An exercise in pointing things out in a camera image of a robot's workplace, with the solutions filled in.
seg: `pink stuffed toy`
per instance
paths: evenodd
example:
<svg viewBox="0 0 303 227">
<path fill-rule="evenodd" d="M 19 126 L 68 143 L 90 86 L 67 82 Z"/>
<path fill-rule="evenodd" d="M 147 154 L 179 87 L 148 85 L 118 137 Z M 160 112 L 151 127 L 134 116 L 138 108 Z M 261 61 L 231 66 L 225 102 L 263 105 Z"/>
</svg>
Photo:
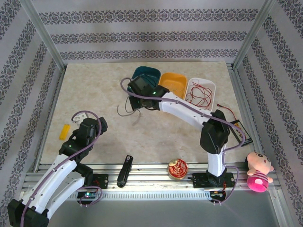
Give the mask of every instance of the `pink stuffed toy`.
<svg viewBox="0 0 303 227">
<path fill-rule="evenodd" d="M 270 160 L 265 155 L 251 152 L 247 155 L 248 168 L 247 185 L 255 192 L 265 192 L 268 183 L 272 183 L 273 179 L 267 174 L 274 170 Z"/>
</svg>

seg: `table surface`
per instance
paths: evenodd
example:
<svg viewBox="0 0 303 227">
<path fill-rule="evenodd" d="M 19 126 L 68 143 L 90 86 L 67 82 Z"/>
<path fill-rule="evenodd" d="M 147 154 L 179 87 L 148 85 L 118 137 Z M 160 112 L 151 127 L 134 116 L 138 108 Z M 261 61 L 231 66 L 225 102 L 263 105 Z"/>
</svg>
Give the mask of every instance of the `table surface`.
<svg viewBox="0 0 303 227">
<path fill-rule="evenodd" d="M 131 77 L 139 66 L 157 68 L 163 74 L 176 72 L 188 79 L 198 77 L 216 84 L 213 111 L 217 103 L 231 108 L 241 121 L 239 107 L 232 88 L 230 76 L 224 61 L 218 62 L 146 62 L 146 63 L 100 63 L 68 64 L 53 119 L 50 125 L 41 163 L 54 161 L 63 140 L 59 135 L 64 124 L 70 124 L 72 131 L 78 126 L 71 122 L 74 113 L 90 110 L 108 123 L 105 132 L 95 143 L 82 163 L 123 163 L 126 155 L 134 157 L 134 163 L 167 163 L 174 158 L 186 162 L 207 163 L 207 153 L 200 146 L 200 132 L 177 117 L 160 111 L 141 110 L 128 117 L 117 114 L 116 107 L 124 113 L 128 95 L 120 88 L 124 77 Z M 223 108 L 228 121 L 232 114 Z M 227 147 L 238 144 L 231 133 Z M 253 146 L 228 151 L 226 162 L 244 162 Z"/>
</svg>

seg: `yellow object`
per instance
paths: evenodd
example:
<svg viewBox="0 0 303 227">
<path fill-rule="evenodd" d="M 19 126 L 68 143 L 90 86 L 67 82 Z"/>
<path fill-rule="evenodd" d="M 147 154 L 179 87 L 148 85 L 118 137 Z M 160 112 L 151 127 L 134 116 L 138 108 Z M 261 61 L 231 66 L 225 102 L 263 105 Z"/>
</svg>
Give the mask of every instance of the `yellow object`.
<svg viewBox="0 0 303 227">
<path fill-rule="evenodd" d="M 62 129 L 61 134 L 59 136 L 60 140 L 65 140 L 66 139 L 68 131 L 70 130 L 70 128 L 71 128 L 71 126 L 69 124 L 65 124 L 63 126 L 63 129 Z"/>
<path fill-rule="evenodd" d="M 179 98 L 185 98 L 187 78 L 184 75 L 175 72 L 166 72 L 160 77 L 159 85 L 166 87 Z"/>
</svg>

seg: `yellow block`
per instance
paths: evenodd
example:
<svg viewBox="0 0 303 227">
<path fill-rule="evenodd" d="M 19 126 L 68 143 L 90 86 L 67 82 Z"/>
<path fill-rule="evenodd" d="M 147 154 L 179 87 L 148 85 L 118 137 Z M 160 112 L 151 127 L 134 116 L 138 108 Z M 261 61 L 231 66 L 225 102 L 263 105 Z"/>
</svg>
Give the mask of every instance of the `yellow block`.
<svg viewBox="0 0 303 227">
<path fill-rule="evenodd" d="M 59 136 L 60 140 L 65 140 L 66 139 L 68 131 L 70 130 L 70 128 L 71 128 L 71 126 L 69 124 L 65 124 L 63 126 L 63 129 L 62 129 L 61 134 Z"/>
</svg>

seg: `patterned wallpaper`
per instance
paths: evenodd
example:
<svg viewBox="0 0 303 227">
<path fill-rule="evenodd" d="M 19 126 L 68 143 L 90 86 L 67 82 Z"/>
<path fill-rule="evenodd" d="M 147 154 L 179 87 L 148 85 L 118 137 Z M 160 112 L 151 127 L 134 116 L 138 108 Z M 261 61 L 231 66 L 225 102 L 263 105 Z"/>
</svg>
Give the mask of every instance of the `patterned wallpaper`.
<svg viewBox="0 0 303 227">
<path fill-rule="evenodd" d="M 59 69 L 18 0 L 0 0 L 0 226 L 35 160 Z"/>
<path fill-rule="evenodd" d="M 295 226 L 303 226 L 303 7 L 278 0 L 238 73 Z"/>
<path fill-rule="evenodd" d="M 232 63 L 264 0 L 122 2 L 33 4 L 65 63 Z"/>
</svg>

